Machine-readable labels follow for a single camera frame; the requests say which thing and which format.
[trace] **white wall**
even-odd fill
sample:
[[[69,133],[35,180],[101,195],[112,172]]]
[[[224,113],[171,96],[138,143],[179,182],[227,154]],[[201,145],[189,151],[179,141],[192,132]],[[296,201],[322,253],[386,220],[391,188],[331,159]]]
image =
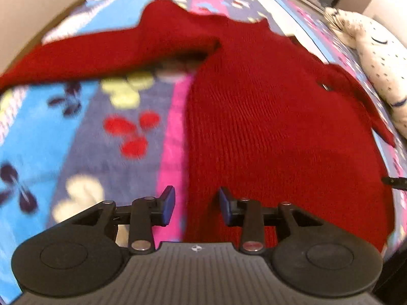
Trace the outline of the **white wall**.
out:
[[[385,26],[407,47],[407,0],[372,0],[363,14]]]
[[[0,0],[0,74],[54,18],[77,0]]]

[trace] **red sweater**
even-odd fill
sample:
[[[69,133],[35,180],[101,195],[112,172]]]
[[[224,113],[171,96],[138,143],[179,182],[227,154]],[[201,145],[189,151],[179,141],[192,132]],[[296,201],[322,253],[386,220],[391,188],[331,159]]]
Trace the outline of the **red sweater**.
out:
[[[213,201],[227,186],[264,205],[291,201],[381,249],[394,217],[371,128],[394,146],[392,134],[352,76],[271,32],[266,20],[201,16],[157,0],[136,28],[34,49],[0,78],[0,87],[123,74],[186,52],[208,57],[186,108],[185,240],[237,238]]]

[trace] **sweater sleeve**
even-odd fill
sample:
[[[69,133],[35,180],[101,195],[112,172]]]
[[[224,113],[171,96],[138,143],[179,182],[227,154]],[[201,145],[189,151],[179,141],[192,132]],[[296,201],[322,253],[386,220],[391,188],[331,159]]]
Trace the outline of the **sweater sleeve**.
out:
[[[309,72],[313,72],[318,80],[326,82],[334,90],[356,98],[368,113],[372,129],[386,143],[395,147],[393,134],[387,129],[376,106],[362,85],[340,65],[324,64],[318,57],[308,52],[297,40],[293,38],[290,38],[290,40],[296,46],[295,48],[300,55],[301,63],[304,67]]]
[[[34,48],[0,77],[0,90],[120,75],[185,52],[210,54],[218,39],[202,26],[200,17],[169,0],[156,0],[146,6],[135,28],[75,36]]]

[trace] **floral blanket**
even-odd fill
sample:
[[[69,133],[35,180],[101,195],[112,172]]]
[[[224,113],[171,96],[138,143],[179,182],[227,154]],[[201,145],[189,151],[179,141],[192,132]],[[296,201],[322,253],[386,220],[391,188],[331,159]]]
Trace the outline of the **floral blanket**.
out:
[[[152,0],[87,0],[43,43],[68,36],[137,25]],[[286,0],[173,0],[192,12],[221,13],[256,22],[267,18],[270,30],[294,34],[324,62],[338,63],[371,95],[396,134],[366,76],[327,27]],[[20,86],[0,102],[0,298],[20,294],[11,256],[24,240],[96,204],[134,199],[176,188],[171,223],[154,230],[156,244],[180,240],[184,228],[186,166],[184,105],[195,59],[162,61],[120,78]],[[376,136],[391,176],[405,176],[405,149],[396,134],[394,150]],[[394,191],[395,230],[384,255],[404,239],[405,194]],[[119,230],[124,244],[126,228]]]

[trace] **ribbed knit fabric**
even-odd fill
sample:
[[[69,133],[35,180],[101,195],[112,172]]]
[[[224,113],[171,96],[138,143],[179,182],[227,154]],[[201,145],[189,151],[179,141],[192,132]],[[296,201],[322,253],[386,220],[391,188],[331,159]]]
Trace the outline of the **ribbed knit fabric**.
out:
[[[352,76],[272,33],[266,20],[200,16],[156,0],[136,28],[36,48],[0,87],[100,78],[186,52],[208,57],[186,108],[185,240],[237,240],[214,196],[227,186],[267,206],[291,201],[381,249],[394,217],[371,128],[394,145],[392,134]],[[273,242],[272,230],[267,238]]]

